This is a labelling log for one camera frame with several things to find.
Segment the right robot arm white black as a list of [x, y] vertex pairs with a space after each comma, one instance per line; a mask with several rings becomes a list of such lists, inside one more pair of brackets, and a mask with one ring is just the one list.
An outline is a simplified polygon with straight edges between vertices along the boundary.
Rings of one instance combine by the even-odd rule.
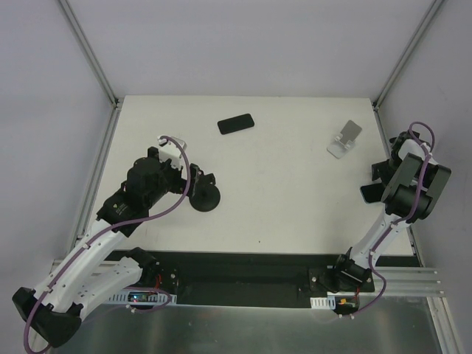
[[361, 188], [366, 202], [383, 204], [382, 212], [368, 233], [319, 275], [318, 283], [330, 292], [365, 286], [396, 236], [431, 214], [451, 177], [451, 169], [434, 160], [433, 145], [419, 133], [404, 131], [390, 142], [389, 159], [372, 165], [372, 180], [380, 182]]

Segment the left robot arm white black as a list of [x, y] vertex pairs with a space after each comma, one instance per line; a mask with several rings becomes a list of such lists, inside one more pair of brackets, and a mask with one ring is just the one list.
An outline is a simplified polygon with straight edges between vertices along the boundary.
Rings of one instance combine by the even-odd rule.
[[191, 163], [178, 143], [170, 140], [149, 147], [60, 265], [34, 288], [20, 287], [13, 294], [13, 304], [25, 322], [25, 352], [34, 351], [32, 331], [46, 342], [43, 353], [64, 345], [98, 306], [124, 289], [163, 296], [163, 304], [169, 305], [176, 297], [178, 272], [139, 247], [127, 251], [96, 280], [90, 277], [141, 224], [170, 214], [184, 200], [197, 209], [201, 197], [215, 188], [214, 175]]

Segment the teal-edged black smartphone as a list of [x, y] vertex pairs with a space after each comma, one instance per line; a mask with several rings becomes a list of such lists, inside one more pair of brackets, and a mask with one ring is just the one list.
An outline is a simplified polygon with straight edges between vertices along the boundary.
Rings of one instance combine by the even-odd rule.
[[366, 204], [381, 202], [385, 186], [382, 183], [369, 184], [360, 187], [361, 195]]

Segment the black round-base phone stand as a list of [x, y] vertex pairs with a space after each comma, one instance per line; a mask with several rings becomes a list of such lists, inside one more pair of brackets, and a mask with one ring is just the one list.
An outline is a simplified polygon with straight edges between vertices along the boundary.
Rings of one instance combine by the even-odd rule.
[[213, 173], [206, 174], [203, 171], [198, 188], [189, 201], [192, 208], [199, 212], [210, 212], [219, 205], [221, 193], [216, 186], [216, 178]]

